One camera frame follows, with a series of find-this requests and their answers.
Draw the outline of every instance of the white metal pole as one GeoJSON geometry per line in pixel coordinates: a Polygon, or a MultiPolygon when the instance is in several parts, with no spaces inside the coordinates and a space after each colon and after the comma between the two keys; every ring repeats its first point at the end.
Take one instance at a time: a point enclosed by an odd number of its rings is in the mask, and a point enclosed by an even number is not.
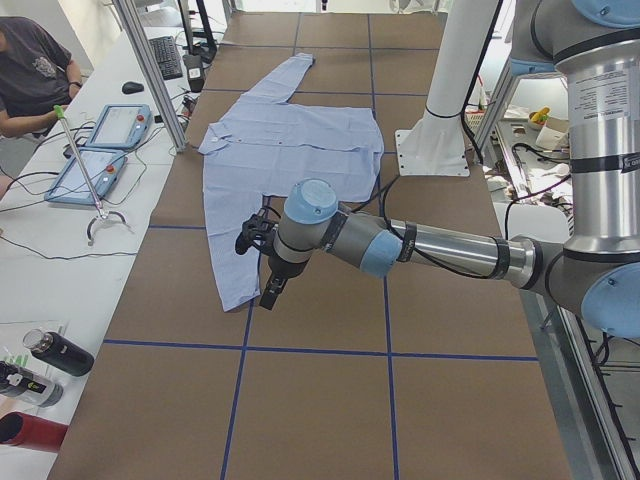
{"type": "Polygon", "coordinates": [[[423,117],[396,132],[400,175],[468,176],[459,113],[500,0],[456,0],[423,117]]]}
{"type": "Polygon", "coordinates": [[[158,67],[155,57],[153,56],[133,1],[113,0],[113,6],[120,16],[125,32],[127,32],[142,73],[149,85],[149,90],[151,90],[151,95],[156,102],[156,106],[160,111],[164,125],[167,127],[169,136],[176,147],[176,151],[182,152],[187,146],[187,139],[184,136],[180,122],[178,122],[178,116],[173,108],[169,92],[167,92],[162,74],[160,73],[160,67],[158,67]]]}

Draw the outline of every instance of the black water bottle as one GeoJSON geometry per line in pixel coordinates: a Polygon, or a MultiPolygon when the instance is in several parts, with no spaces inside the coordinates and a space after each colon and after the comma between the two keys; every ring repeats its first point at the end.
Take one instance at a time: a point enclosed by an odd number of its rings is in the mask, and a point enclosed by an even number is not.
{"type": "Polygon", "coordinates": [[[88,373],[93,366],[93,356],[89,352],[56,332],[36,328],[27,332],[22,343],[38,360],[76,377],[88,373]]]}
{"type": "Polygon", "coordinates": [[[48,378],[19,365],[0,362],[0,394],[39,407],[49,407],[60,400],[62,387],[48,378]]]}

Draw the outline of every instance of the chair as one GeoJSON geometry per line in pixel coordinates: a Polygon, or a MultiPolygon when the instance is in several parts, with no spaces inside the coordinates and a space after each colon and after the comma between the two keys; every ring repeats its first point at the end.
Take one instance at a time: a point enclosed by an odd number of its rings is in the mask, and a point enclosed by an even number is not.
{"type": "Polygon", "coordinates": [[[143,27],[181,27],[182,17],[175,7],[163,6],[153,10],[149,7],[161,5],[163,0],[134,0],[143,27]]]}

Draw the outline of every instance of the floor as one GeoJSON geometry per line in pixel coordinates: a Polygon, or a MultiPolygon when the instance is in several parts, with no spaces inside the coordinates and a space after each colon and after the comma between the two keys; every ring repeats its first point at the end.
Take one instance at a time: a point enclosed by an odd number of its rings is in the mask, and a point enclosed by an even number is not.
{"type": "Polygon", "coordinates": [[[11,177],[20,174],[37,144],[22,138],[0,138],[0,167],[11,177]]]}

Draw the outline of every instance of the keyboard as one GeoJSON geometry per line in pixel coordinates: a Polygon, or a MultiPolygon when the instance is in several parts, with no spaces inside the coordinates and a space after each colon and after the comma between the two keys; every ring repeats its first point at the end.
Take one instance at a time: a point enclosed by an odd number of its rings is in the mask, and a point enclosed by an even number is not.
{"type": "Polygon", "coordinates": [[[149,43],[151,44],[151,50],[153,50],[153,56],[160,67],[162,78],[164,80],[180,78],[182,76],[182,66],[178,47],[173,37],[151,38],[149,43]]]}

